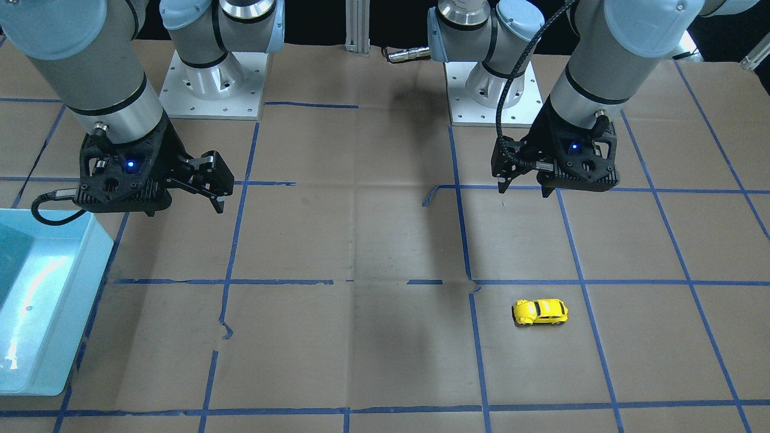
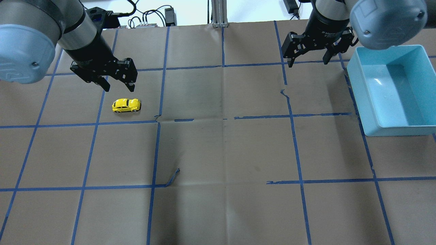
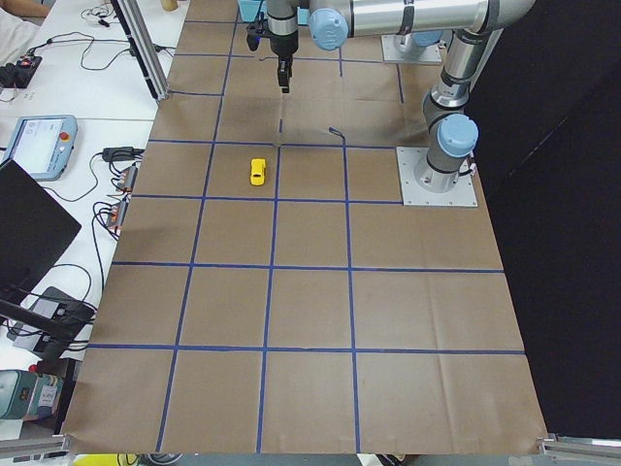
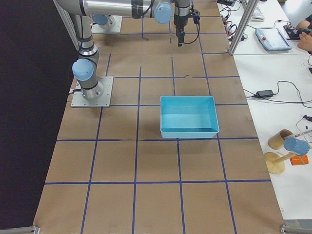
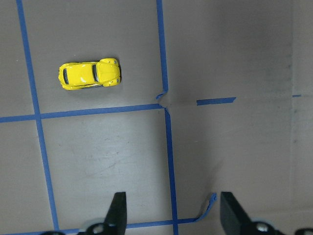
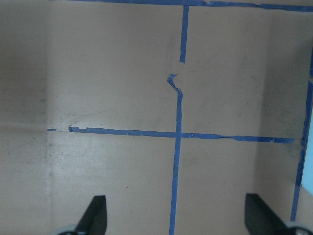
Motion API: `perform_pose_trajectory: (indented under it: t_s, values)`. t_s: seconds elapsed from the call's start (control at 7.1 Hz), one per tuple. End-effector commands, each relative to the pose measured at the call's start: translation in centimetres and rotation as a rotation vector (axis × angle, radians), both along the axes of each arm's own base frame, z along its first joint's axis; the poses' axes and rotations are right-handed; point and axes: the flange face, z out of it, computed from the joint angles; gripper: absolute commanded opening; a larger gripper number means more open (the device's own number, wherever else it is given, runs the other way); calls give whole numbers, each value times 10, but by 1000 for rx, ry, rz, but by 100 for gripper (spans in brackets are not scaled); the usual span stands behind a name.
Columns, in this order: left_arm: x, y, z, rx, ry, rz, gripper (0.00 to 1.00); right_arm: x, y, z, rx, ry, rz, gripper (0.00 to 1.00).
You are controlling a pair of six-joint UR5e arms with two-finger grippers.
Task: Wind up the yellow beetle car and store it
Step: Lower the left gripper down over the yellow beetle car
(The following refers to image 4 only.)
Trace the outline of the person's hand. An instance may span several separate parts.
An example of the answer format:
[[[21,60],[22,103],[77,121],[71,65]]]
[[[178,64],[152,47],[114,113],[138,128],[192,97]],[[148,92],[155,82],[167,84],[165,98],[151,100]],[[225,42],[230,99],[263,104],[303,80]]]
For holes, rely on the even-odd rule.
[[[299,35],[299,41],[298,41],[297,47],[311,54],[312,53],[312,33],[302,32]]]

